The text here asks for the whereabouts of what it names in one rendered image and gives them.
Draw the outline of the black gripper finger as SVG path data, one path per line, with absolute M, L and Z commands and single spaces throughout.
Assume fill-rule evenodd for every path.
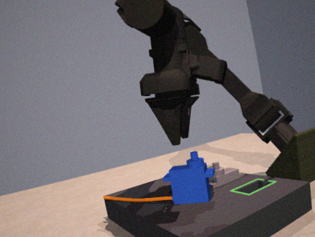
M 189 125 L 191 118 L 191 107 L 197 101 L 199 96 L 189 97 L 188 100 L 182 106 L 181 114 L 181 138 L 185 139 L 189 137 Z
M 145 98 L 172 145 L 181 143 L 182 106 L 191 93 Z

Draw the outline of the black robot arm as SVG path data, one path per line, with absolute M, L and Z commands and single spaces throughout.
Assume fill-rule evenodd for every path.
M 124 23 L 150 36 L 151 45 L 161 40 L 182 38 L 187 41 L 183 51 L 182 72 L 194 81 L 202 79 L 222 85 L 240 104 L 246 124 L 265 143 L 271 141 L 282 152 L 292 136 L 298 132 L 289 124 L 293 114 L 279 101 L 252 92 L 207 47 L 205 37 L 194 22 L 167 0 L 116 0 L 117 12 Z M 189 22 L 185 22 L 188 20 Z M 284 116 L 264 135 L 276 120 Z

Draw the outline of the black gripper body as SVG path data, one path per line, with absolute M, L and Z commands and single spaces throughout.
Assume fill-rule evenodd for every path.
M 141 96 L 155 97 L 191 93 L 199 95 L 199 84 L 194 77 L 182 72 L 182 63 L 187 41 L 182 38 L 161 40 L 151 45 L 149 55 L 155 72 L 148 73 L 139 81 Z M 190 97 L 191 97 L 190 95 Z

